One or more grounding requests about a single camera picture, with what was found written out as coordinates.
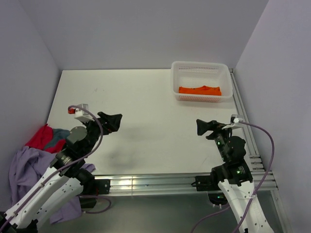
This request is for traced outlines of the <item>orange t shirt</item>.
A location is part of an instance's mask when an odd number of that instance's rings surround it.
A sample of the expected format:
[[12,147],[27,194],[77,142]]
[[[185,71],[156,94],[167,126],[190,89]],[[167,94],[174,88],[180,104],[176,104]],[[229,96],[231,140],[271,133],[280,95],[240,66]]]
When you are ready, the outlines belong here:
[[180,86],[178,92],[180,94],[191,94],[191,95],[210,95],[210,96],[222,95],[220,87],[210,87],[205,85],[197,88],[186,88]]

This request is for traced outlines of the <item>white perforated plastic basket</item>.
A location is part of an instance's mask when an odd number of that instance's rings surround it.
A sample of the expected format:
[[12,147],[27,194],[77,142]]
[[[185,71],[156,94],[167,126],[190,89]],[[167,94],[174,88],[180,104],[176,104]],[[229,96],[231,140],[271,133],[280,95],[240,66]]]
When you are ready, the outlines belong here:
[[[201,86],[220,87],[221,96],[180,94],[180,86],[197,88]],[[175,61],[171,67],[172,92],[177,100],[225,102],[233,97],[233,86],[227,65],[219,63]]]

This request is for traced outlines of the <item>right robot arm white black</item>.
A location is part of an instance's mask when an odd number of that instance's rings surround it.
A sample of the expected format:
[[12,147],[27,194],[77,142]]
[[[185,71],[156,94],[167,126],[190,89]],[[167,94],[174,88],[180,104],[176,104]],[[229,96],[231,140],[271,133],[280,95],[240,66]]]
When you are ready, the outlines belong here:
[[191,184],[197,191],[222,191],[222,195],[215,197],[209,195],[213,205],[226,205],[230,208],[238,223],[235,233],[272,233],[264,215],[257,191],[263,183],[254,183],[250,168],[244,157],[246,155],[246,141],[239,136],[234,136],[232,131],[242,127],[244,120],[232,116],[229,124],[212,120],[205,122],[197,119],[197,134],[213,140],[220,153],[223,164],[212,168],[209,175],[196,176]]

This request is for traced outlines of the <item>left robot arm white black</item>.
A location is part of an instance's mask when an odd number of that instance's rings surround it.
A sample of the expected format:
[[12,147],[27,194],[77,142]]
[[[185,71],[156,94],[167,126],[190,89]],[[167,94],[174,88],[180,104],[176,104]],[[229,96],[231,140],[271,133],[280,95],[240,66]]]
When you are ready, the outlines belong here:
[[117,132],[122,114],[98,117],[85,112],[74,114],[82,126],[71,129],[63,148],[45,173],[13,207],[0,215],[2,233],[35,233],[39,224],[77,195],[95,192],[94,175],[83,168],[85,158],[100,145],[103,136]]

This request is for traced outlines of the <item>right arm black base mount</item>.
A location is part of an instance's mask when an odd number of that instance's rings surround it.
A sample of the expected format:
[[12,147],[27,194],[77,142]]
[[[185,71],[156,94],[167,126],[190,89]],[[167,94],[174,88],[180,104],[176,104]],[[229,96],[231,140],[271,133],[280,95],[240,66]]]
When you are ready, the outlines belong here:
[[218,186],[217,176],[214,172],[209,175],[195,176],[192,187],[196,188],[197,192],[207,192],[208,200],[215,205],[226,205],[228,203],[224,193]]

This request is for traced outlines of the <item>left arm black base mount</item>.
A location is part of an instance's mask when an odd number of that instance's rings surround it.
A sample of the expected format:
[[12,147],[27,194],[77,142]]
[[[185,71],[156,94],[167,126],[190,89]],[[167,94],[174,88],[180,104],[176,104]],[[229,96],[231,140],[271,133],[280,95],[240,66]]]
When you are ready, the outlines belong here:
[[94,179],[87,184],[78,196],[82,210],[95,207],[98,201],[94,196],[109,194],[110,183],[109,179]]

